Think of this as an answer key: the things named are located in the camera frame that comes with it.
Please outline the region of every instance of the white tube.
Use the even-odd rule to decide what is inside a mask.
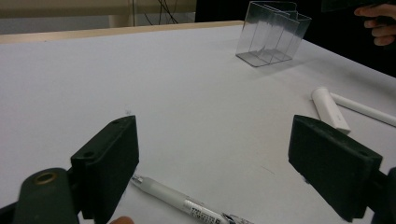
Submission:
[[[342,133],[350,133],[350,128],[347,125],[344,116],[340,109],[335,104],[335,101],[330,96],[329,91],[325,87],[319,87],[312,91],[312,100],[317,108],[320,119],[334,127],[334,129]]]
[[[371,117],[373,119],[377,119],[379,121],[382,121],[384,123],[396,127],[396,118],[389,114],[373,109],[367,105],[361,105],[357,102],[351,101],[347,98],[344,98],[332,92],[330,93],[330,95],[338,105],[344,106],[346,108],[359,112],[365,116]]]

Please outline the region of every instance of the table surface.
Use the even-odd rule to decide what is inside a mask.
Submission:
[[[254,223],[345,222],[288,163],[292,118],[318,118],[319,86],[394,116],[394,77],[306,41],[291,61],[251,67],[235,56],[241,21],[141,29],[0,36],[0,206],[17,201],[26,177],[68,169],[106,124],[133,114],[137,174]],[[387,174],[396,129],[341,111]],[[133,186],[119,216],[200,223]]]

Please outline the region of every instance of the pen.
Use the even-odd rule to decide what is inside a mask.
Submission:
[[[196,217],[207,224],[253,224],[243,218],[226,215],[209,208],[204,203],[200,203],[189,196],[170,189],[165,185],[141,175],[134,175],[132,183],[144,192],[166,202],[175,208]]]

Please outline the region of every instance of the transparent plastic container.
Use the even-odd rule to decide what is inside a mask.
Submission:
[[[291,60],[311,22],[296,9],[292,2],[250,2],[236,56],[255,67]]]

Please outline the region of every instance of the hand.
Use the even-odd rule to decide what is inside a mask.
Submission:
[[[134,221],[130,217],[119,217],[110,224],[134,224]]]
[[[371,5],[358,7],[355,15],[373,18],[364,22],[364,27],[372,28],[372,35],[375,37],[374,43],[377,46],[385,46],[395,41],[396,36],[396,6],[390,4]],[[393,24],[385,24],[376,20],[378,16],[391,17],[395,20]]]

